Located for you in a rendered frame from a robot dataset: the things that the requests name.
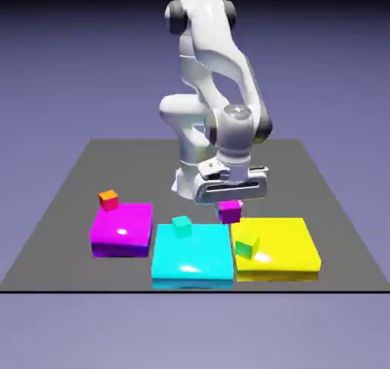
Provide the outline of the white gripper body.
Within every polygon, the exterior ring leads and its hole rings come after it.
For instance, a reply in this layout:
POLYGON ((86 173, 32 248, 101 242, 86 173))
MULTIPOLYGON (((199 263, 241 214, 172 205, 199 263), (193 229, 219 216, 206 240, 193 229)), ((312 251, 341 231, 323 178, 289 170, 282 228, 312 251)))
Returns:
POLYGON ((268 173, 266 166, 249 168, 248 178, 235 183, 225 179, 204 179, 198 174, 193 183, 194 201, 198 204, 217 204, 265 198, 268 173))

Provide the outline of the small magenta cube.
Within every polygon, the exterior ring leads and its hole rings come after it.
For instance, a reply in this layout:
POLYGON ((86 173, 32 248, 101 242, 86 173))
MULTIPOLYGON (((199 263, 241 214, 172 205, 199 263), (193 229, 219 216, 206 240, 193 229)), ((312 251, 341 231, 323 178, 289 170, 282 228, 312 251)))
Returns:
POLYGON ((219 221, 224 224, 239 223, 243 202, 240 200, 223 201, 218 203, 219 221))

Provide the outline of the small green cube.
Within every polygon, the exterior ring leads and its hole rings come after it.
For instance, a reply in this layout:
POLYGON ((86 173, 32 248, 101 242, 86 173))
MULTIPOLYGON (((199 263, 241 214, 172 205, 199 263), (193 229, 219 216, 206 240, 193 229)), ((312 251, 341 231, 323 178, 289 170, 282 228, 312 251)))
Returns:
POLYGON ((246 259, 253 259, 258 252, 259 237, 244 237, 235 241, 235 254, 246 259))

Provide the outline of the small teal cube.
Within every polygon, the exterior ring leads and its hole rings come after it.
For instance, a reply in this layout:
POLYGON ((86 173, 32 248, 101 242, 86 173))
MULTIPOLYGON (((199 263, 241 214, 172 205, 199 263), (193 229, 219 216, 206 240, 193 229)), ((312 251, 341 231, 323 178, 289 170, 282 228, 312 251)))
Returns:
POLYGON ((176 237, 184 238, 192 234, 192 222, 187 216, 174 217, 172 219, 172 227, 176 237))

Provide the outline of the small red cube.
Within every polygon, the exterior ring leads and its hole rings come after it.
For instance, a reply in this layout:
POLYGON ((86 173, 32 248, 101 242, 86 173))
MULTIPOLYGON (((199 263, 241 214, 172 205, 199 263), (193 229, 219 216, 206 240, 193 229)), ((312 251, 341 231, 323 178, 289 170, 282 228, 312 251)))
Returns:
POLYGON ((99 204, 104 211, 112 211, 118 208, 119 196, 115 190, 102 191, 98 194, 99 204))

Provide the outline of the large yellow box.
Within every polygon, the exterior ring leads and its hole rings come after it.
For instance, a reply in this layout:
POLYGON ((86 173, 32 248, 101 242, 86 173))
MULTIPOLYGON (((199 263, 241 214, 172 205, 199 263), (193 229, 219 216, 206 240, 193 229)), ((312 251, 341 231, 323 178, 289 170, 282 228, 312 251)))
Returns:
POLYGON ((321 258, 311 234, 300 217, 241 218, 231 225, 232 246, 238 282, 315 281, 321 258), (259 237, 253 259, 235 254, 235 241, 259 237))

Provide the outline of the large cyan box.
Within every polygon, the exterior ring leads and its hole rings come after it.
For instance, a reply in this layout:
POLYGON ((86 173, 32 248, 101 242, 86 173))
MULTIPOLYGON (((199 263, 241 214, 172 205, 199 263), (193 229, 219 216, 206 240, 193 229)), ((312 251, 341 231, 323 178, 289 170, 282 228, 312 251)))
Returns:
POLYGON ((171 224, 158 225, 151 274, 155 289, 230 289, 234 265, 229 228, 194 224, 190 236, 178 237, 171 224))

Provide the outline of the large magenta box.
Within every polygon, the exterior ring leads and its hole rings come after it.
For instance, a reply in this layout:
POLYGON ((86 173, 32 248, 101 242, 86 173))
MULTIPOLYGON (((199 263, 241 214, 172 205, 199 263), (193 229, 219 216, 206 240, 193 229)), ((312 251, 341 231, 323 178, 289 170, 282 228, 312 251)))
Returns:
POLYGON ((90 230, 94 257, 149 256, 153 226, 152 204, 121 203, 111 211, 99 207, 90 230))

